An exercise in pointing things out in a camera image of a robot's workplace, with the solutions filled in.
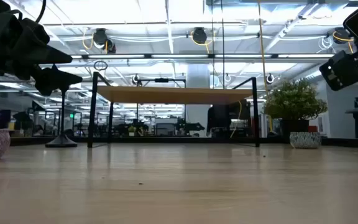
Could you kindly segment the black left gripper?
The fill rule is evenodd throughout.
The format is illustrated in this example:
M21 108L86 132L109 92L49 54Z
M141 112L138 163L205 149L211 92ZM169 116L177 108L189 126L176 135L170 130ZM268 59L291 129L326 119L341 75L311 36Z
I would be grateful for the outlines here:
M10 73L21 80L33 78L40 94L50 96L55 90L67 91L83 79L59 70L56 65L39 67L73 60L70 55L47 45L50 38L39 24L46 4L47 0L42 0L40 14L33 21L23 18L20 10L12 10L8 3L0 0L0 76Z

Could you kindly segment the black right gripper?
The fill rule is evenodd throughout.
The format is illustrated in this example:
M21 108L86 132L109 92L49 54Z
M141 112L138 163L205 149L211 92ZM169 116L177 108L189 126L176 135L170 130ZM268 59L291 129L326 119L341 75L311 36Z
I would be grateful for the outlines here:
M358 82L356 58L353 54L347 54L343 50L322 64L319 71L333 91L339 91Z

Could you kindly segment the black candlestick holder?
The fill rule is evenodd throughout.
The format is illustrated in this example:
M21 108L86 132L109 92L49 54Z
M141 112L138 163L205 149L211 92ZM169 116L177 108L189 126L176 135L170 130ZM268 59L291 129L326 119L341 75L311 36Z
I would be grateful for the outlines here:
M62 91L62 108L60 112L60 134L52 141L45 144L47 148L64 148L64 147L77 147L77 143L72 141L64 133L64 115L65 115L65 95L67 89L61 89Z

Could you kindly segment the artificial potted green plant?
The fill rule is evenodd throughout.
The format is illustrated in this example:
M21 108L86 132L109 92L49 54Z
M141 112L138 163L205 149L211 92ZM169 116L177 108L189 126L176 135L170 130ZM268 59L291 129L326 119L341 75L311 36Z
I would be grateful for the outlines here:
M279 119L282 136L289 139L293 132L307 132L309 121L327 112L327 102L317 95L316 88L308 80L285 81L281 88L267 95L264 114Z

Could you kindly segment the long ceiling light strip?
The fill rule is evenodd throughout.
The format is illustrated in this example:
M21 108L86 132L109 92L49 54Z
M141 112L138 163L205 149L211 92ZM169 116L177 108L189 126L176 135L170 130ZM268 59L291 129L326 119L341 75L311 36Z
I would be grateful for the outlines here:
M331 58L333 54L265 54L265 58ZM73 59L150 59L150 58L262 58L262 54L95 54L72 55Z

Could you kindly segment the dark background cabinet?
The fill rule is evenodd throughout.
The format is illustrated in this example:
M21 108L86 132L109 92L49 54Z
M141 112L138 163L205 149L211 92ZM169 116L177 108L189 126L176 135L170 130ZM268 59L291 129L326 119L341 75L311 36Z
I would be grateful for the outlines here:
M250 123L250 103L247 100L213 105L208 110L207 133L216 139L250 137Z

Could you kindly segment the wooden riser shelf black frame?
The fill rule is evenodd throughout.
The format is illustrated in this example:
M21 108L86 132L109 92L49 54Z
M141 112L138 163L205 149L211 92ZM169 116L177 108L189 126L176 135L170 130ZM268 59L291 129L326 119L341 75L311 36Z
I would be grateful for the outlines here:
M106 86L98 86L99 78L105 82ZM230 105L235 101L243 100L253 96L253 103L257 104L256 79L250 78L243 83L252 82L251 90L237 89L207 89L207 88L152 88L134 86L110 86L109 82L101 76L99 72L93 73L91 94L91 109L89 116L88 141L87 146L93 147L94 118L96 114L96 97L99 93L111 102L109 117L112 118L115 101L119 103L140 103L140 104L177 104L177 105ZM190 143L190 144L234 144L241 142L252 142L256 147L260 146L259 133L254 134L253 140L241 139L207 139L207 138L163 138L157 139L147 137L146 139L136 139L137 143Z

